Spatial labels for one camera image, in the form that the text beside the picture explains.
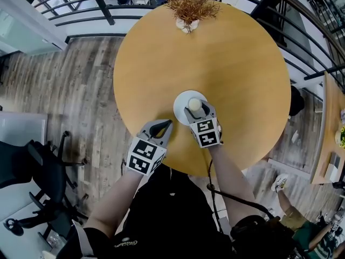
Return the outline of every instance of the white pot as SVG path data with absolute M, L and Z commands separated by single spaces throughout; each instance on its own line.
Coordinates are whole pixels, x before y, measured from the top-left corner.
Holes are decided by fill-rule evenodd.
M 334 136 L 335 143 L 340 144 L 341 143 L 341 131 L 337 131 Z
M 192 21 L 190 24 L 190 30 L 193 31 L 195 30 L 199 25 L 199 19 Z M 185 22 L 181 19 L 176 20 L 176 26 L 181 29 L 183 32 L 188 33 L 188 30 L 185 28 Z

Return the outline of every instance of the white plate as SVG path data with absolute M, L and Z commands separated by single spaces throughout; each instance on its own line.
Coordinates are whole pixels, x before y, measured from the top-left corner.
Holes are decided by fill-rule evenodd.
M 197 98 L 199 100 L 207 101 L 205 96 L 195 90 L 186 90 L 176 97 L 174 101 L 174 115 L 176 119 L 185 126 L 189 126 L 189 122 L 187 116 L 184 113 L 184 108 L 188 105 L 188 101 L 191 98 Z

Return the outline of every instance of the dried plant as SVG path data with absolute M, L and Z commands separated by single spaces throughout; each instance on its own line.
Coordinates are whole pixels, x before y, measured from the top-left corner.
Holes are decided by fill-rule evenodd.
M 184 21 L 184 28 L 188 32 L 191 32 L 190 25 L 193 21 L 216 18 L 219 11 L 219 5 L 213 0 L 168 0 L 166 6 L 174 12 L 176 19 Z

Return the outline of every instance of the wrist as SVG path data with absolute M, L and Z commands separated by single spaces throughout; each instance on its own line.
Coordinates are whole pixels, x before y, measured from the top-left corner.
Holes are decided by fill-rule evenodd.
M 144 177 L 143 174 L 129 168 L 127 168 L 126 172 L 123 175 L 133 180 L 141 180 Z
M 218 145 L 213 145 L 213 146 L 211 146 L 211 147 L 208 147 L 207 149 L 209 149 L 209 152 L 212 154 L 212 153 L 214 153 L 214 152 L 220 150 L 220 146 L 221 146 L 220 144 L 218 144 Z

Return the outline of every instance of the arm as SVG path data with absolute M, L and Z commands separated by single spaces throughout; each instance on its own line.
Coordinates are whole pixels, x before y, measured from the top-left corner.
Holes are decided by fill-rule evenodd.
M 316 246 L 320 243 L 322 238 L 330 232 L 332 229 L 332 224 L 328 224 L 326 227 L 324 227 L 316 236 L 313 238 L 309 243 L 309 251 L 312 251 Z
M 339 255 L 345 250 L 345 242 L 342 242 L 333 252 L 333 258 L 338 258 Z
M 251 187 L 240 169 L 228 157 L 221 145 L 211 146 L 210 154 L 215 166 L 219 189 L 241 199 L 255 202 Z M 223 197 L 230 226 L 234 227 L 247 216 L 259 215 L 253 207 L 244 205 L 228 197 Z
M 114 236 L 126 215 L 143 175 L 127 170 L 96 204 L 84 228 L 96 228 L 109 238 Z

